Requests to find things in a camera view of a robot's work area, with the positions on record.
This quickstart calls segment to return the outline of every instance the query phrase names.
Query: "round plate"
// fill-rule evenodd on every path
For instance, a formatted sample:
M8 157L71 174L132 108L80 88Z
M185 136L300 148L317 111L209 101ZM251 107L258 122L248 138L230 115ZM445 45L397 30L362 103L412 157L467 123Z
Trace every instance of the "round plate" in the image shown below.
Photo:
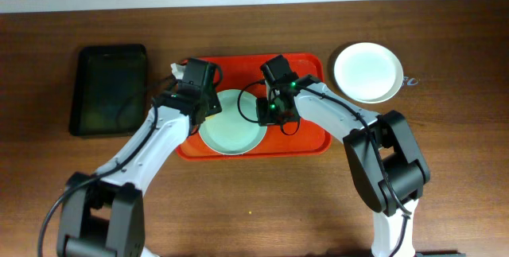
M380 103L398 92L403 67L389 49L375 43L358 43L337 57L334 77L349 98L361 103Z
M267 127L246 121L237 109L240 90L231 89L219 92L223 111L213 115L201 125L200 137L205 144L220 154L244 154L253 150L265 136ZM242 113L256 120L256 97L244 92L240 99Z

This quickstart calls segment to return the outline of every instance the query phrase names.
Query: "tray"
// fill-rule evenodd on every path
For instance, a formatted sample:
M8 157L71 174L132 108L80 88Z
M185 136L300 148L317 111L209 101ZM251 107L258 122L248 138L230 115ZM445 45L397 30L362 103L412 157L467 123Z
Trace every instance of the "tray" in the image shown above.
M251 82L263 79L260 66L275 56L277 54L201 57L200 59L218 64L223 69L223 82L217 88L217 91L221 92L227 89L242 89ZM283 56L288 59L290 67L299 76L312 74L321 80L324 79L321 62L313 54L283 53ZM247 91L257 97L266 96L264 85L255 85ZM285 131L292 133L296 126L296 123L289 123L285 125ZM301 128L293 136L284 135L279 127L268 127L262 142L245 154L235 156L218 154L205 145L199 134L189 137L177 147L177 154L187 161L313 155L325 152L330 147L331 141L332 138L328 132L302 119Z

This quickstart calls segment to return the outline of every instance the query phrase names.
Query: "wooden table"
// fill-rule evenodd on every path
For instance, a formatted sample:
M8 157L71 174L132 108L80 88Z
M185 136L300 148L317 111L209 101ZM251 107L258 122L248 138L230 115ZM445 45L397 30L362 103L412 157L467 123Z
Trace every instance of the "wooden table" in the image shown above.
M509 251L509 0L407 0L0 15L0 251L35 255L41 221L75 171L127 138L67 130L85 45L143 43L152 80L189 56L385 45L414 86L361 105L401 111L431 169L418 251ZM185 162L172 154L146 194L146 245L161 255L305 255L369 250L371 211L343 146L322 155ZM57 218L45 240L54 255Z

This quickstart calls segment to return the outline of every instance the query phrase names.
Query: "wooden tabletop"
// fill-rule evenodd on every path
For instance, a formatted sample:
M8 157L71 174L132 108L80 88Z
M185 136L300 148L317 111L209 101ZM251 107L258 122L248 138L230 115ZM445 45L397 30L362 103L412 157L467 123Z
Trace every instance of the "wooden tabletop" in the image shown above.
M411 84L389 101L431 170L414 217L418 251L509 251L509 0L403 0L0 15L0 252L35 255L41 221L75 172L128 138L68 133L77 53L142 43L150 79L189 56L317 55L385 45ZM145 203L160 255L306 255L369 250L371 211L334 141L312 157L186 162L172 154ZM58 215L45 240L54 255Z

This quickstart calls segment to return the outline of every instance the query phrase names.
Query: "plate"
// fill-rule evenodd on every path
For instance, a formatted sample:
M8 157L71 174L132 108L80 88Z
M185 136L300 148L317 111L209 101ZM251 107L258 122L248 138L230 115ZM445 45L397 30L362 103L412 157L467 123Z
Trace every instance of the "plate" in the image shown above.
M334 64L334 77L349 98L361 103L380 103L398 92L403 67L389 49L364 42L341 52Z
M207 118L201 125L201 139L212 150L226 155L244 154L253 150L265 136L266 127L246 121L237 108L240 90L231 89L217 94L223 111ZM242 113L256 120L256 97L244 92L240 99Z

